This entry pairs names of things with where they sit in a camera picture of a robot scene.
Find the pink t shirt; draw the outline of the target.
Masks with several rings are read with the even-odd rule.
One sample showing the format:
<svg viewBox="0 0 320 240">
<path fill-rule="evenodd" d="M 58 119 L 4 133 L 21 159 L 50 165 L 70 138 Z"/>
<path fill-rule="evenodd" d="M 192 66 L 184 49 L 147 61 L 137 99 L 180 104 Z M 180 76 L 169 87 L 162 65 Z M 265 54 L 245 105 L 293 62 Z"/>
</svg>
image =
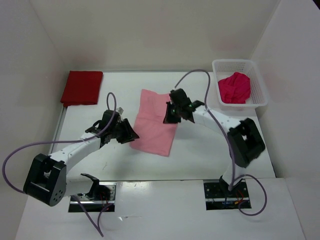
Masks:
<svg viewBox="0 0 320 240">
<path fill-rule="evenodd" d="M 164 124 L 169 94 L 142 89 L 140 105 L 133 130 L 139 136 L 129 145 L 132 149 L 168 157 L 176 134 L 177 124 Z"/>
</svg>

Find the dark red t shirt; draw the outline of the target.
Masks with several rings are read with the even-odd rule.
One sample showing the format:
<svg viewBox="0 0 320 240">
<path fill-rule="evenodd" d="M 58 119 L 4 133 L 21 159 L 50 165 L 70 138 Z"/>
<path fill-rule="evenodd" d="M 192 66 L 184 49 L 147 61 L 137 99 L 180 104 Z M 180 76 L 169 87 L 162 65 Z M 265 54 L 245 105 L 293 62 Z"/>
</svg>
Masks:
<svg viewBox="0 0 320 240">
<path fill-rule="evenodd" d="M 60 102 L 65 108 L 96 105 L 102 79 L 102 71 L 70 71 Z"/>
</svg>

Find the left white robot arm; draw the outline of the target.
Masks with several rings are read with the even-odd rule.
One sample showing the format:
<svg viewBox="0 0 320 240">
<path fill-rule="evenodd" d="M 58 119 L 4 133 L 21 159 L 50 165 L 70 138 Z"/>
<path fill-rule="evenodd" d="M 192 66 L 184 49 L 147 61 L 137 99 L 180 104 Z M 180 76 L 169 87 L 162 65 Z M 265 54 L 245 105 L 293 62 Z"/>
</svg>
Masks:
<svg viewBox="0 0 320 240">
<path fill-rule="evenodd" d="M 126 118 L 112 121 L 106 130 L 102 128 L 102 121 L 98 120 L 85 130 L 79 142 L 50 155 L 36 155 L 26 177 L 23 192 L 50 207 L 56 206 L 63 197 L 78 194 L 83 194 L 89 200 L 96 199 L 105 191 L 100 180 L 88 173 L 70 177 L 69 171 L 112 139 L 125 144 L 139 138 Z"/>
</svg>

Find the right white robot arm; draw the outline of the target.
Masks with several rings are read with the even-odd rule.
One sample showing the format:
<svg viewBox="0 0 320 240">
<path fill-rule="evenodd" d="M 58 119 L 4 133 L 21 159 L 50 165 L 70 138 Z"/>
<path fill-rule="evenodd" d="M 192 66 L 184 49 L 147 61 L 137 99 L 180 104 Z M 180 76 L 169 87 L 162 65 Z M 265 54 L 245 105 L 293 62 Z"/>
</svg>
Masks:
<svg viewBox="0 0 320 240">
<path fill-rule="evenodd" d="M 231 164 L 220 177 L 219 191 L 225 197 L 237 191 L 237 185 L 246 176 L 246 168 L 265 151 L 266 145 L 255 124 L 246 118 L 231 120 L 227 115 L 214 111 L 201 101 L 195 101 L 181 107 L 171 101 L 166 103 L 164 124 L 178 124 L 190 121 L 221 133 L 225 138 Z"/>
</svg>

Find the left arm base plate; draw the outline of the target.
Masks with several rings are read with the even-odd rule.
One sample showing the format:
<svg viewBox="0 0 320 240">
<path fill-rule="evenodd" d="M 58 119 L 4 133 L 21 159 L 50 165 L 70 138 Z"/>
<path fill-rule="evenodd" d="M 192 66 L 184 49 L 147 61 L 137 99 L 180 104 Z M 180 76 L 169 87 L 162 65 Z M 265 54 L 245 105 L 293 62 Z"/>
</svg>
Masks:
<svg viewBox="0 0 320 240">
<path fill-rule="evenodd" d="M 83 209 L 80 207 L 77 199 L 83 205 L 84 209 L 89 213 L 114 212 L 116 200 L 116 182 L 101 182 L 98 189 L 91 193 L 78 193 L 76 197 L 71 196 L 69 202 L 69 213 L 81 213 Z"/>
</svg>

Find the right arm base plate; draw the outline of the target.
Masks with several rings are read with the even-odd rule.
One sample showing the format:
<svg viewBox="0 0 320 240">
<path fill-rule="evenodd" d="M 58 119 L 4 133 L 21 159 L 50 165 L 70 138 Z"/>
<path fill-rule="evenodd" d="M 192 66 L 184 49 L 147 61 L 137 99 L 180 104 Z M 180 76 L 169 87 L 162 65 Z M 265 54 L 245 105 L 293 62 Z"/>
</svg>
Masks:
<svg viewBox="0 0 320 240">
<path fill-rule="evenodd" d="M 203 182 L 205 206 L 211 210 L 251 209 L 250 197 L 245 180 L 240 181 L 231 192 L 224 192 L 219 180 Z"/>
</svg>

